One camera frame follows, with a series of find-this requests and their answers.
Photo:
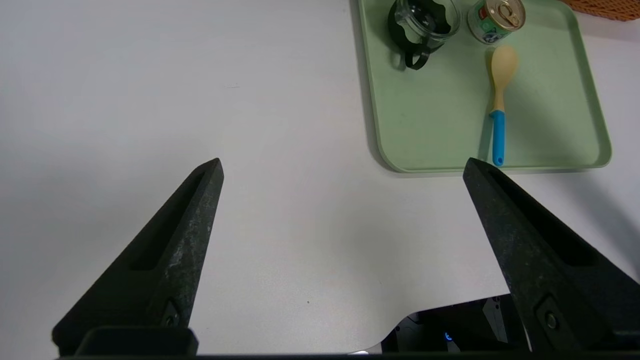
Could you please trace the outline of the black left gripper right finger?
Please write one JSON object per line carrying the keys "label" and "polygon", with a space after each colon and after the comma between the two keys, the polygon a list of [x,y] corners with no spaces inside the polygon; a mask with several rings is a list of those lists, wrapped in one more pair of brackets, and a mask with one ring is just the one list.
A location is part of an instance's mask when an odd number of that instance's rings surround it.
{"label": "black left gripper right finger", "polygon": [[535,353],[638,353],[640,287],[497,167],[462,180]]}

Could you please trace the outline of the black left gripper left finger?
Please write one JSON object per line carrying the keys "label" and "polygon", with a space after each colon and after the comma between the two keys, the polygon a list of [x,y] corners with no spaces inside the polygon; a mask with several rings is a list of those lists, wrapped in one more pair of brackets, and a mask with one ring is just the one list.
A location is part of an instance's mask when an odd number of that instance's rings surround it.
{"label": "black left gripper left finger", "polygon": [[194,356],[189,323],[224,182],[197,166],[54,326],[60,356]]}

